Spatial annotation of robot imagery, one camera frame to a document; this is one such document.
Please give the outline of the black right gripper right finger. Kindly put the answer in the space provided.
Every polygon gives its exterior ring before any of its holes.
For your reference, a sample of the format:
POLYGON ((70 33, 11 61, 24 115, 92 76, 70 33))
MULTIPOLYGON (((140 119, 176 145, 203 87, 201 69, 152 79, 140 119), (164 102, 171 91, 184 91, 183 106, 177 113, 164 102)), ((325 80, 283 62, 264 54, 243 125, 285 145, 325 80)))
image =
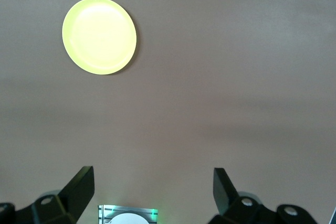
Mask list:
POLYGON ((279 205, 272 211, 251 196, 241 196, 223 168, 213 173, 213 196, 218 215, 210 223, 316 223, 303 208, 295 205, 279 205))

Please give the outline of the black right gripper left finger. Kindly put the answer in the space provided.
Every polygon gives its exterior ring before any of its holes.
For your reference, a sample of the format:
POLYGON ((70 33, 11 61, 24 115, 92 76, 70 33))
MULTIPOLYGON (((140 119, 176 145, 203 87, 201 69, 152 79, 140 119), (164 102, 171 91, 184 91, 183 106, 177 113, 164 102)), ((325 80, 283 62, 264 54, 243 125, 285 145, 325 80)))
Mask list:
POLYGON ((56 194, 47 194, 17 210, 1 203, 1 223, 77 223, 94 195, 94 169, 84 166, 56 194))

